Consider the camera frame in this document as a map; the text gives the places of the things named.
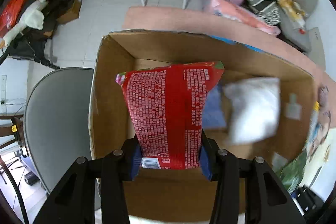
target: screw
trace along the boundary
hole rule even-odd
[[[263,164],[265,160],[263,159],[263,157],[256,157],[255,161],[259,164]]]
[[[121,149],[116,149],[113,151],[113,155],[121,156],[124,152]]]
[[[86,162],[86,158],[85,158],[85,157],[79,157],[79,158],[76,160],[76,162],[77,162],[78,164],[83,164],[83,163]]]
[[[219,149],[218,150],[218,154],[221,156],[226,156],[227,155],[227,151],[225,149]]]

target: gray chair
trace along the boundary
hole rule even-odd
[[[93,70],[64,68],[42,78],[27,102],[27,150],[48,193],[80,156],[92,159],[88,114]],[[95,209],[100,208],[98,184]]]

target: white plastic bag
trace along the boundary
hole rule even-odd
[[[275,135],[280,116],[280,81],[258,77],[224,87],[232,103],[229,136],[232,144],[261,141]]]

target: cardboard box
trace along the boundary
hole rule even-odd
[[[60,17],[56,19],[59,24],[66,24],[72,20],[79,18],[79,11],[81,9],[82,2],[74,0],[71,7]]]
[[[103,37],[91,90],[89,131],[93,158],[120,148],[134,135],[117,73],[170,63],[221,60],[222,81],[272,76],[281,80],[281,117],[276,136],[250,145],[229,146],[225,132],[208,132],[219,147],[237,157],[264,157],[271,163],[273,152],[291,160],[302,150],[314,105],[314,83],[310,74],[276,56],[227,39],[201,34],[128,30]],[[289,94],[302,106],[300,120],[284,116]],[[200,169],[140,169],[134,182],[124,182],[128,213],[167,222],[208,221],[216,182],[209,182]]]

